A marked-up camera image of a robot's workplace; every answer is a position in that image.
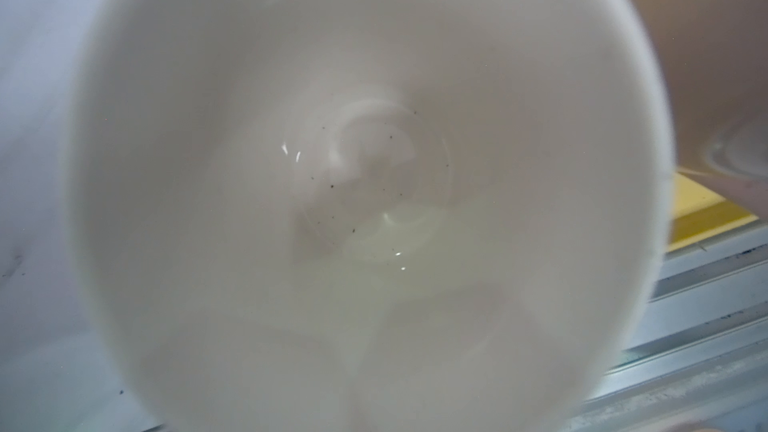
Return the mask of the purple handle mug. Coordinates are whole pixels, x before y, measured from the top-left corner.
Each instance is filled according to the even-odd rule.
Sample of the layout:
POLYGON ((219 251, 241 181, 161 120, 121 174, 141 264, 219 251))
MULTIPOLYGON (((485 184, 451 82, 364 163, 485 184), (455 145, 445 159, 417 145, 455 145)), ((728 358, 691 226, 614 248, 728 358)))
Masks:
POLYGON ((556 431, 667 247, 629 0, 105 0, 68 244, 178 431, 556 431))

